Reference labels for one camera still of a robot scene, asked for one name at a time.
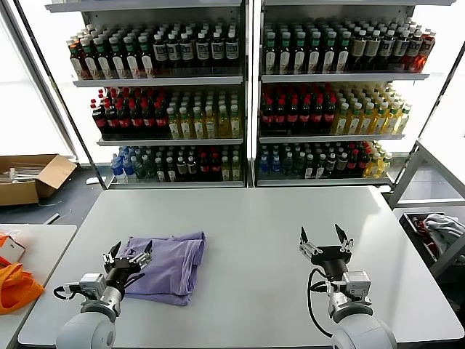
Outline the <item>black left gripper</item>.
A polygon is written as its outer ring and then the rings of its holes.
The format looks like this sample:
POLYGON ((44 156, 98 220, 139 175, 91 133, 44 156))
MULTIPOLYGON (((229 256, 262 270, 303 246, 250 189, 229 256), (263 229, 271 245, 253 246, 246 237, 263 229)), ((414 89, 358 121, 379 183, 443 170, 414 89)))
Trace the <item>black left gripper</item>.
POLYGON ((102 255, 104 269, 107 273, 105 283, 120 292, 124 292, 129 278, 141 271, 151 261, 153 242, 149 240, 143 252, 133 258, 116 257, 121 242, 113 245, 108 253, 102 255))

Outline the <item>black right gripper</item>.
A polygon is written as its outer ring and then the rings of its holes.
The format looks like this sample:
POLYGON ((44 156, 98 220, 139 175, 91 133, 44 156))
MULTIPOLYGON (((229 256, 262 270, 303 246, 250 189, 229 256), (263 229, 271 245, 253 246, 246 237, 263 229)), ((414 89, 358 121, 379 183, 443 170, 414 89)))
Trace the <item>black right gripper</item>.
POLYGON ((341 281, 342 274, 348 271, 347 264, 352 257, 354 239, 349 238, 338 224, 335 224, 335 230, 341 247, 321 246, 318 248, 308 240, 306 230, 301 227, 299 250, 305 257, 311 257, 312 264, 320 266, 324 274, 332 281, 341 281))

